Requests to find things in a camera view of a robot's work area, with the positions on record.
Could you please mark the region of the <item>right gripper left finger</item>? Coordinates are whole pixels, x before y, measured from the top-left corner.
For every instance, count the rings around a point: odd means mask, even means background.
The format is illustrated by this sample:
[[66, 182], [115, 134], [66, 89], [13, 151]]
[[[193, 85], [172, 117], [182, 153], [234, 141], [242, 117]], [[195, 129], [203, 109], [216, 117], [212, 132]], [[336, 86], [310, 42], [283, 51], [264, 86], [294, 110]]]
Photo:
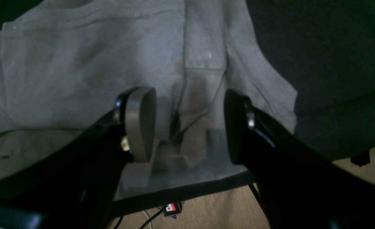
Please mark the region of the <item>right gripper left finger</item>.
[[154, 87], [132, 87], [114, 108], [50, 157], [0, 180], [0, 229], [103, 229], [122, 171], [151, 159]]

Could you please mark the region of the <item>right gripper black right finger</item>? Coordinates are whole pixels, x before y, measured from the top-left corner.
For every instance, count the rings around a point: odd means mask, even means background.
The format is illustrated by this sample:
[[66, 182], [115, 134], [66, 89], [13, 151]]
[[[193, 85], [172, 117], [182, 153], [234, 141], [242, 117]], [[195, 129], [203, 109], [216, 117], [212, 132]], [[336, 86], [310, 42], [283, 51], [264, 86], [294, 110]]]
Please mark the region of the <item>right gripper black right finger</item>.
[[224, 95], [228, 152], [259, 188], [272, 229], [375, 229], [375, 185], [333, 165], [249, 97]]

